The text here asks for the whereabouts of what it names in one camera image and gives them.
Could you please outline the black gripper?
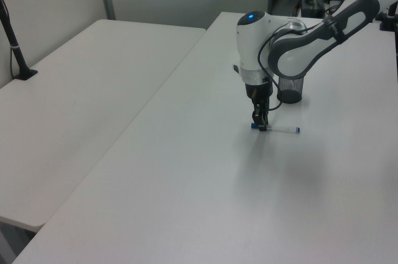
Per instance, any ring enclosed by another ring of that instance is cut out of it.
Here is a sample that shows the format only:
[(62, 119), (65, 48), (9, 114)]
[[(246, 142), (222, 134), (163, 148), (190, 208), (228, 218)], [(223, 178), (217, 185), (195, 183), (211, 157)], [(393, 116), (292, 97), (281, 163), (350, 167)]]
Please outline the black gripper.
[(266, 82), (262, 85), (245, 84), (246, 95), (252, 99), (253, 112), (252, 119), (256, 126), (259, 126), (261, 132), (267, 130), (268, 114), (269, 114), (269, 98), (273, 94), (271, 82)]

